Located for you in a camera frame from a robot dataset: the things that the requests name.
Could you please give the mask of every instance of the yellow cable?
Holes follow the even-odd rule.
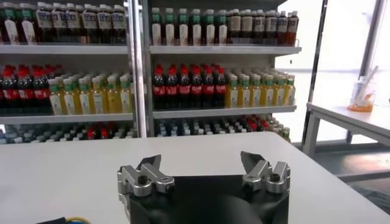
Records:
[[[83,217],[70,217],[66,219],[66,222],[73,222],[73,221],[79,221],[79,222],[84,222],[85,224],[91,224],[90,221]]]

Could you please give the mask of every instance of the white table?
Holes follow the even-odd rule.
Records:
[[[390,216],[274,133],[2,145],[0,223],[82,216],[128,223],[116,171],[162,154],[167,175],[244,174],[240,151],[291,167],[290,224],[388,224]]]

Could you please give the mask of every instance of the red label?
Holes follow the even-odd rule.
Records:
[[[2,92],[4,93],[4,97],[7,100],[15,100],[20,98],[19,91],[17,89],[8,89],[8,90],[3,90]]]
[[[202,86],[192,86],[191,94],[202,94]]]
[[[177,94],[177,86],[167,86],[166,93],[168,95],[176,95]]]
[[[179,87],[179,93],[180,94],[189,94],[190,93],[190,88],[191,88],[190,85],[188,85],[188,86],[180,86]]]
[[[33,99],[34,90],[32,89],[19,89],[20,99]]]
[[[218,94],[225,94],[226,93],[226,86],[225,85],[216,85],[215,86],[215,92]]]
[[[153,93],[156,96],[165,95],[165,86],[162,87],[153,86]]]
[[[34,90],[34,95],[35,98],[37,99],[48,98],[50,96],[50,90],[49,89]]]
[[[205,94],[214,94],[214,85],[205,85],[203,87],[203,92]]]

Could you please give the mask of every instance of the white shelf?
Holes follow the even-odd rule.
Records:
[[[100,54],[127,55],[127,46],[88,45],[0,45],[1,54]]]
[[[91,114],[63,116],[0,117],[0,124],[51,124],[73,122],[132,121],[133,114]]]
[[[235,116],[247,114],[268,114],[268,113],[286,113],[294,112],[297,106],[281,107],[250,107],[250,108],[229,108],[229,109],[210,109],[210,110],[177,110],[177,111],[154,111],[155,119],[169,119],[178,117],[216,117],[216,116]]]
[[[151,46],[151,54],[297,54],[301,47],[286,46]]]

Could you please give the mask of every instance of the bottle label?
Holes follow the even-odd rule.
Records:
[[[65,95],[64,99],[65,99],[66,109],[68,110],[68,114],[69,115],[76,114],[76,110],[74,108],[73,96],[72,95]]]
[[[206,28],[206,42],[207,45],[213,45],[214,44],[214,38],[215,38],[215,26],[214,25],[207,25]]]
[[[191,86],[179,86],[179,93],[180,94],[189,94],[190,93]]]
[[[79,13],[66,12],[66,23],[68,24],[68,28],[81,28]]]
[[[243,107],[249,107],[250,90],[243,90]]]
[[[202,94],[202,86],[191,86],[191,94],[195,94],[195,95]]]
[[[17,89],[4,89],[2,92],[4,93],[4,97],[7,100],[15,100],[20,98],[19,91]]]
[[[60,98],[57,95],[50,96],[51,108],[53,109],[54,115],[63,115]]]
[[[90,101],[87,94],[80,94],[80,102],[83,114],[91,114]]]
[[[193,25],[194,46],[200,46],[202,39],[202,27],[199,24]]]
[[[40,28],[53,28],[50,12],[37,10],[35,14],[37,16],[38,26]]]
[[[153,93],[154,93],[156,96],[165,95],[165,86],[160,86],[160,87],[153,86]]]
[[[124,21],[124,14],[115,12],[111,15],[112,26],[114,29],[126,29],[126,22]]]
[[[188,45],[188,26],[186,24],[180,25],[180,45],[187,46]]]
[[[126,92],[121,93],[121,101],[122,101],[122,110],[123,110],[122,112],[131,113],[129,93]]]
[[[276,95],[276,105],[283,106],[283,97],[285,95],[285,90],[283,88],[278,89]]]
[[[274,96],[274,90],[273,89],[267,89],[266,91],[266,106],[270,107],[272,106],[272,98]]]
[[[166,34],[166,45],[174,46],[175,45],[175,26],[173,24],[167,24],[165,26]]]
[[[260,107],[260,97],[261,91],[260,89],[255,89],[253,92],[253,107]]]
[[[93,94],[93,102],[95,104],[96,114],[104,113],[104,111],[103,111],[103,98],[102,98],[102,95],[99,94],[99,93],[94,93]]]
[[[16,23],[10,19],[5,22],[5,28],[7,29],[8,38],[11,44],[19,44],[18,30],[16,29]]]
[[[230,17],[230,30],[231,31],[241,31],[241,17],[240,16]]]
[[[287,32],[296,33],[298,29],[298,18],[288,18]]]
[[[54,11],[51,13],[54,28],[66,28],[65,12]]]
[[[255,32],[264,32],[266,28],[266,18],[256,17],[255,18]]]
[[[155,23],[152,25],[153,45],[161,45],[161,25]]]
[[[266,18],[267,23],[266,23],[266,31],[267,32],[276,32],[276,25],[278,19],[276,17],[268,17]]]
[[[245,16],[241,19],[242,22],[242,31],[252,31],[253,29],[253,18],[251,16]]]
[[[112,29],[111,14],[107,12],[99,12],[97,17],[100,29]]]
[[[276,28],[276,32],[287,32],[287,18],[283,17],[278,19],[278,26]]]
[[[238,91],[237,90],[231,90],[230,92],[230,107],[236,108],[238,104]]]
[[[219,26],[219,43],[220,44],[227,43],[227,26],[226,25]]]

